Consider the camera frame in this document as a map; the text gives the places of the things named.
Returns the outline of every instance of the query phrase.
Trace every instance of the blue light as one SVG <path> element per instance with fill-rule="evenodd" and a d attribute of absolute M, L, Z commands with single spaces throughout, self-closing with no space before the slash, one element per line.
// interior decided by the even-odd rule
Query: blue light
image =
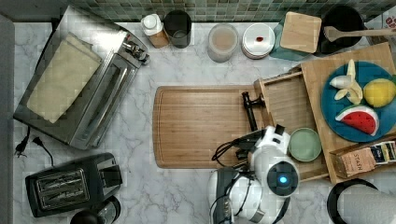
<path fill-rule="evenodd" d="M 288 179 L 285 176 L 281 176 L 279 178 L 279 181 L 280 181 L 280 183 L 284 184 L 284 183 L 288 182 Z"/>

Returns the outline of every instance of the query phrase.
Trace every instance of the white marble surface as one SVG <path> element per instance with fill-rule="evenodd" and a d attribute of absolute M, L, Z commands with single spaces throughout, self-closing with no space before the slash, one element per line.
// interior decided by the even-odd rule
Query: white marble surface
<path fill-rule="evenodd" d="M 50 24 L 15 25 L 16 105 L 34 73 L 39 54 L 50 35 Z M 186 49 L 171 46 L 155 49 L 144 37 L 138 24 L 121 25 L 145 42 L 149 47 L 151 62 L 137 73 L 111 123 L 104 143 L 95 150 L 82 151 L 64 146 L 36 131 L 32 131 L 32 135 L 40 136 L 51 151 L 55 164 L 105 151 L 115 155 L 124 180 L 117 194 L 122 206 L 117 223 L 208 223 L 206 183 L 210 170 L 166 170 L 160 169 L 155 163 L 151 123 L 156 89 L 166 85 L 252 84 L 259 77 L 273 77 L 287 72 L 297 63 L 270 57 L 253 61 L 240 48 L 227 63 L 214 63 L 206 54 L 206 37 L 214 23 L 194 24 L 192 44 Z M 235 24 L 240 35 L 248 26 L 248 23 Z M 365 45 L 367 43 L 361 41 L 355 48 Z M 14 123 L 16 146 L 25 136 L 26 126 L 17 121 Z M 51 217 L 33 217 L 27 201 L 24 178 L 50 167 L 50 158 L 32 143 L 29 143 L 25 153 L 27 158 L 14 159 L 13 222 L 69 223 L 76 211 Z M 367 179 L 386 193 L 394 194 L 394 172 L 392 170 L 371 175 Z M 331 223 L 326 209 L 331 188 L 330 181 L 324 179 L 301 184 L 298 192 L 291 198 L 289 211 L 279 223 Z"/>

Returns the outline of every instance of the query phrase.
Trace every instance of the wooden cutting board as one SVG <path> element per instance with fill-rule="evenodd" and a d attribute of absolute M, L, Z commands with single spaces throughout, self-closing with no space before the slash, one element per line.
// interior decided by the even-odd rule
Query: wooden cutting board
<path fill-rule="evenodd" d="M 253 85 L 160 87 L 153 109 L 155 160 L 162 168 L 219 168 L 211 158 L 221 144 L 250 133 L 242 92 L 257 98 Z M 254 115 L 259 129 L 264 118 L 260 107 Z M 220 161 L 239 163 L 237 148 Z"/>

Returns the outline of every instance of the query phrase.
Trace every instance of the green tile backsplash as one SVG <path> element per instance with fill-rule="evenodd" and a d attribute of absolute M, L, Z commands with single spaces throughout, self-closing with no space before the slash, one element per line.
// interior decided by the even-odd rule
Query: green tile backsplash
<path fill-rule="evenodd" d="M 67 0 L 112 21 L 140 21 L 180 9 L 193 21 L 280 21 L 288 11 L 320 16 L 336 4 L 356 8 L 370 20 L 394 7 L 396 0 Z"/>

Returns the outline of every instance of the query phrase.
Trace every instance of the toaster oven handle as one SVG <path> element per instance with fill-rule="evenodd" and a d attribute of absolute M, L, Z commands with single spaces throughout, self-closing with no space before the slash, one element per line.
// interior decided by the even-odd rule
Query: toaster oven handle
<path fill-rule="evenodd" d="M 116 84 L 114 85 L 113 91 L 111 92 L 110 96 L 108 97 L 108 100 L 107 100 L 105 106 L 103 107 L 100 115 L 98 115 L 99 119 L 97 120 L 97 122 L 96 122 L 97 125 L 94 129 L 96 129 L 97 127 L 100 126 L 100 124 L 102 123 L 102 120 L 105 118 L 106 112 L 108 111 L 110 106 L 113 104 L 114 99 L 117 98 L 117 96 L 120 92 L 120 85 L 123 82 L 123 80 L 126 78 L 127 72 L 128 72 L 128 68 L 123 68 L 120 71 L 120 76 L 119 76 Z"/>
<path fill-rule="evenodd" d="M 122 82 L 124 82 L 125 78 L 127 78 L 127 73 L 128 73 L 128 67 L 124 67 L 120 69 L 120 75 L 118 76 L 117 81 L 114 84 L 114 87 L 112 87 L 112 92 L 110 93 L 106 101 L 106 104 L 101 108 L 98 115 L 89 124 L 84 134 L 82 135 L 83 138 L 95 136 L 92 133 L 97 132 L 98 127 L 102 124 L 102 122 L 104 122 L 107 111 L 114 104 L 114 101 L 115 99 L 117 99 L 118 94 L 120 94 L 120 86 Z"/>

